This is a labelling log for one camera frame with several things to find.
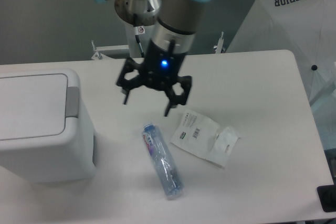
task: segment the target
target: plastic bottle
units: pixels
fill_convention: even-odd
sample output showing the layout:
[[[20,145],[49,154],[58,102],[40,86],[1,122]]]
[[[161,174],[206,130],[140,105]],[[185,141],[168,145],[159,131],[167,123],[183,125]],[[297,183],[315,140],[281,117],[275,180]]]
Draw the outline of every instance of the plastic bottle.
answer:
[[[142,138],[151,155],[165,194],[169,199],[178,197],[183,193],[184,186],[159,128],[152,123],[145,124]]]

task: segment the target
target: white table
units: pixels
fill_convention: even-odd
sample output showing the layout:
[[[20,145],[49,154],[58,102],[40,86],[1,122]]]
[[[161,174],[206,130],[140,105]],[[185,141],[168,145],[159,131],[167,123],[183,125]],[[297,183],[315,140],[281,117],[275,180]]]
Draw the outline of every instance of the white table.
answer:
[[[336,217],[316,192],[332,184],[292,53],[265,51],[188,56],[187,108],[243,135],[225,169],[173,145],[185,194],[166,200],[144,143],[153,121],[168,141],[186,107],[163,117],[167,98],[145,87],[128,105],[114,85],[123,60],[0,66],[1,72],[72,68],[98,132],[93,179],[30,184],[0,168],[0,223],[270,223]]]

